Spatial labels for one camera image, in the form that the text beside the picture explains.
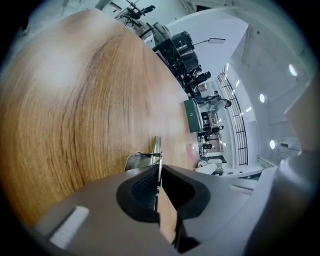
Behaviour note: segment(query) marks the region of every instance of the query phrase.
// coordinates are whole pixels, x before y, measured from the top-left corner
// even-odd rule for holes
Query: black equipment
[[[125,26],[128,26],[129,24],[136,25],[137,27],[140,27],[141,25],[139,22],[136,22],[141,18],[142,15],[146,16],[147,13],[152,12],[156,7],[154,5],[150,5],[149,7],[143,8],[140,10],[134,3],[127,1],[130,6],[126,9],[124,13],[117,16],[116,19],[120,20],[124,18],[123,24]]]
[[[193,42],[188,32],[183,31],[172,36],[168,28],[159,23],[153,27],[153,51],[178,80],[181,80],[183,74],[199,67],[198,57],[193,51]]]
[[[172,42],[180,55],[183,55],[195,49],[191,36],[187,31],[175,34],[172,37]]]
[[[181,58],[185,65],[185,68],[188,71],[194,70],[199,67],[198,56],[193,50],[185,53],[181,56]]]
[[[211,150],[212,148],[215,149],[215,147],[212,144],[203,143],[202,147],[204,150]]]

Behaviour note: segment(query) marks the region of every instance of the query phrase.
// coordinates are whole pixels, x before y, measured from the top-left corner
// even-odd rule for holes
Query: metal railing
[[[227,100],[232,102],[232,105],[228,107],[231,110],[234,125],[235,133],[237,138],[238,145],[238,159],[239,166],[248,165],[248,145],[247,145],[247,134],[245,128],[244,118],[241,115],[241,109],[237,97],[234,93],[228,78],[226,78],[224,73],[218,75],[218,81],[221,85],[222,90],[225,93]]]

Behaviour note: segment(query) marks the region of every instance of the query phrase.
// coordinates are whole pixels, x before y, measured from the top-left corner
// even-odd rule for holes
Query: white ceiling
[[[270,1],[192,1],[207,7],[233,6],[234,15],[249,24],[229,63],[245,86],[254,113],[258,134],[258,153],[270,161],[279,163],[287,157],[279,145],[283,137],[292,137],[294,132],[285,118],[285,111],[304,91],[315,72],[318,63],[305,38],[294,22],[286,17]],[[293,64],[298,76],[289,72]],[[264,94],[265,103],[259,95]],[[270,140],[277,147],[270,148]]]

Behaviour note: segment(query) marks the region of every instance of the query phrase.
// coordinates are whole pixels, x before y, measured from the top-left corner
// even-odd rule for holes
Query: green box
[[[190,133],[201,132],[203,130],[203,120],[195,99],[186,100],[184,108],[188,118]]]

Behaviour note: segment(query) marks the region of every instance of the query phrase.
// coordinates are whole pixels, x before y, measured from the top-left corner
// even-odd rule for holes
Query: desk
[[[34,225],[88,182],[124,171],[162,136],[163,163],[192,170],[185,92],[157,55],[97,9],[23,48],[0,82],[0,184]]]

